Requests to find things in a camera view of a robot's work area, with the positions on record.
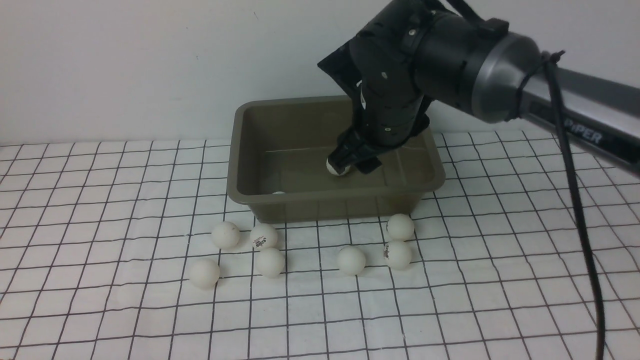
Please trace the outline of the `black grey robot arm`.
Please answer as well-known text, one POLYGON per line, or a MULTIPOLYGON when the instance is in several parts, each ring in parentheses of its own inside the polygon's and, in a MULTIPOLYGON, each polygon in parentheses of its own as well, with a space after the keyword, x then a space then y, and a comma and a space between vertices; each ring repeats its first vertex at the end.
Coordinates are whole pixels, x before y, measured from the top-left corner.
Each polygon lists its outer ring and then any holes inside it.
POLYGON ((462 0, 393 0, 318 67, 352 100, 352 123, 327 157, 342 176, 430 125, 433 101, 494 124, 524 119, 639 174, 639 89, 563 69, 509 23, 482 19, 462 0))

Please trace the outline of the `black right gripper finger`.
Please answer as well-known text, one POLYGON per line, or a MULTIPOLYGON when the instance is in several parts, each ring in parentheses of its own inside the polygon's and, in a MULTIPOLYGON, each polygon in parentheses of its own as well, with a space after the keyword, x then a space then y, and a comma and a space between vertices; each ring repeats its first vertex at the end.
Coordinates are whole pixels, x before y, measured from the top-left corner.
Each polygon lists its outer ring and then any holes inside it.
POLYGON ((361 155, 356 162, 356 168, 362 174, 370 174, 381 166, 382 162, 377 154, 361 155))

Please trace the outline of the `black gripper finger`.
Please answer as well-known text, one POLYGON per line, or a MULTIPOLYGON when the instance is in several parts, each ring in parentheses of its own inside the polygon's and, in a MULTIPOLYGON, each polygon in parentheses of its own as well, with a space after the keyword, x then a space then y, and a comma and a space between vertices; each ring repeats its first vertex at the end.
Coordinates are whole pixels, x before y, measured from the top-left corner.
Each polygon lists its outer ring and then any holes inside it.
POLYGON ((358 162, 358 150, 352 146, 338 145, 327 157, 336 167, 354 166, 358 162))

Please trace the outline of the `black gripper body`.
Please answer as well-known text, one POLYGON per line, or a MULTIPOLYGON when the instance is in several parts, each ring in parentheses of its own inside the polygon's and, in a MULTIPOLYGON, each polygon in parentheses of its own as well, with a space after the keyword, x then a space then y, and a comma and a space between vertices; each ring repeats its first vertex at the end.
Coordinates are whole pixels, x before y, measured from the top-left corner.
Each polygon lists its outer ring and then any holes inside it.
POLYGON ((360 157, 379 157, 396 150, 430 125, 426 110, 432 99, 411 87, 385 89, 379 83, 362 80, 359 90, 352 123, 338 137, 337 145, 355 148, 360 157))

